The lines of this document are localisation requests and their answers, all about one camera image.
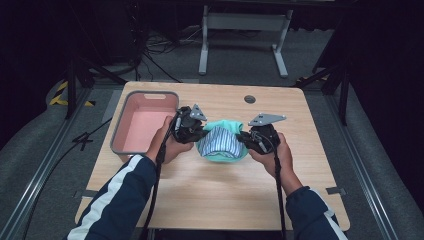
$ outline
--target metal jaw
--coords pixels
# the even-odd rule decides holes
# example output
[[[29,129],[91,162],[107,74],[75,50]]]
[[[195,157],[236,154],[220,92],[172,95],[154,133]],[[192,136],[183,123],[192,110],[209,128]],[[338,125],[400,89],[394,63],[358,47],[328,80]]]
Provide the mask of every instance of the metal jaw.
[[[265,126],[267,124],[279,122],[286,120],[285,115],[273,115],[273,114],[265,114],[265,113],[259,113],[258,116],[256,116],[252,121],[250,121],[247,125],[248,126]]]
[[[190,113],[190,117],[197,119],[197,120],[200,120],[200,121],[207,121],[208,120],[197,104],[194,104],[193,109],[191,110],[191,113]]]

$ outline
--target person's left hand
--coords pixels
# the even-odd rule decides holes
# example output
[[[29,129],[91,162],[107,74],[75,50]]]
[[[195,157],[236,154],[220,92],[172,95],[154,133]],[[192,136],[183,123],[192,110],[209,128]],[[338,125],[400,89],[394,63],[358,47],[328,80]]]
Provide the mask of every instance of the person's left hand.
[[[172,118],[173,117],[171,116],[167,116],[165,118],[165,121],[163,122],[163,126],[156,131],[156,134],[153,137],[152,142],[150,143],[150,147],[146,152],[146,156],[150,158],[155,164],[156,164],[156,156],[159,152],[160,145],[162,144],[163,138],[165,137],[165,134],[168,131],[168,128],[170,127]],[[166,154],[165,154],[164,163],[166,164],[171,162],[173,159],[175,159],[178,156],[178,154],[189,151],[190,149],[193,148],[193,146],[194,146],[194,143],[182,144],[177,142],[174,136],[172,136],[171,134],[168,140],[166,141]]]

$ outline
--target white stripe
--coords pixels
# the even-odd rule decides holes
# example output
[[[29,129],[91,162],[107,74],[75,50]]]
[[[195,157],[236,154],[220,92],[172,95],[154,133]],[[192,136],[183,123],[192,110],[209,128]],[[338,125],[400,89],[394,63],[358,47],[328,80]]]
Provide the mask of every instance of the white stripe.
[[[69,240],[80,240],[85,239],[88,234],[90,227],[97,222],[102,216],[104,208],[112,201],[118,190],[121,188],[125,176],[134,171],[138,162],[142,159],[140,155],[135,155],[128,165],[119,171],[110,181],[107,192],[100,196],[96,201],[93,202],[90,208],[90,212],[82,219],[81,226],[72,229],[68,234]]]
[[[330,224],[331,228],[333,228],[334,233],[337,235],[337,237],[340,240],[347,240],[347,237],[342,232],[342,230],[340,229],[340,226],[337,225],[337,223],[334,222],[333,219],[331,218],[335,214],[333,209],[331,209],[330,206],[327,205],[327,203],[324,201],[324,199],[322,199],[321,195],[319,195],[319,193],[315,189],[310,189],[310,190],[315,192],[321,198],[321,200],[324,202],[325,206],[327,206],[328,210],[324,213],[324,215],[325,215],[325,218],[327,219],[328,223]]]

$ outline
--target plastic bin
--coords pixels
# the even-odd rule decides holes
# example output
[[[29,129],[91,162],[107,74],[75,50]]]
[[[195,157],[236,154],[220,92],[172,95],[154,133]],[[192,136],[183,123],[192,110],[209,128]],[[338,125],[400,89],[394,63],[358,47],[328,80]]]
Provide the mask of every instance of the plastic bin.
[[[167,91],[133,91],[125,99],[111,139],[111,149],[123,161],[145,153],[166,116],[178,109],[178,95]]]

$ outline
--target teal cloth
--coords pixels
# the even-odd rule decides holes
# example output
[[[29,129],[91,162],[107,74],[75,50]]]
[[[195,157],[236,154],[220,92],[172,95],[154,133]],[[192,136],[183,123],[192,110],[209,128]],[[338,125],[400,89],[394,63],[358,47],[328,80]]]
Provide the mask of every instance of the teal cloth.
[[[243,123],[220,120],[207,123],[203,129],[209,133],[196,143],[202,157],[213,162],[237,162],[247,155],[246,146],[236,138]]]

